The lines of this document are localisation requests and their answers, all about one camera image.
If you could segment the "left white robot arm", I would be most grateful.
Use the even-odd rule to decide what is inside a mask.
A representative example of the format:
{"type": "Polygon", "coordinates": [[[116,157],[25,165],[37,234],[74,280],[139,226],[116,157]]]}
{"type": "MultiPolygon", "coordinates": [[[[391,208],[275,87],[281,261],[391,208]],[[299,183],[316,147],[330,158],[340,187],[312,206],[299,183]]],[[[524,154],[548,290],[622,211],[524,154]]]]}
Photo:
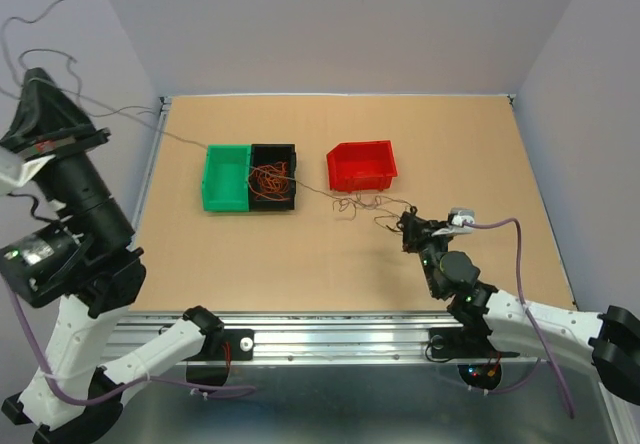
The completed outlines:
{"type": "Polygon", "coordinates": [[[34,183],[55,215],[2,249],[1,274],[16,310],[57,303],[59,311],[48,345],[36,350],[34,377],[4,400],[2,412],[16,425],[34,425],[37,443],[99,440],[149,383],[222,348],[222,320],[197,306],[140,348],[103,361],[146,277],[133,227],[89,158],[109,136],[45,70],[26,71],[1,140],[1,191],[19,196],[34,183]]]}

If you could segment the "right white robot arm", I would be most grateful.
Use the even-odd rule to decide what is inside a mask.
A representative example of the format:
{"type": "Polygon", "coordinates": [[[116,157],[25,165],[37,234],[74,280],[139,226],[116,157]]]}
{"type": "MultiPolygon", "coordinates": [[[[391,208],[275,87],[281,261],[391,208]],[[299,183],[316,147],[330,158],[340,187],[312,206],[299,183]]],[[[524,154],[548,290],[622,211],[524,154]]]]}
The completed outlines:
{"type": "Polygon", "coordinates": [[[604,312],[545,305],[527,299],[521,283],[510,294],[483,282],[471,258],[449,247],[454,237],[478,227],[473,211],[460,208],[438,221],[423,219],[410,207],[396,224],[403,251],[420,260],[431,297],[446,302],[448,313],[461,324],[463,348],[472,354],[491,348],[546,362],[569,412],[574,403],[564,369],[587,375],[618,398],[638,404],[638,318],[615,305],[604,312]]]}

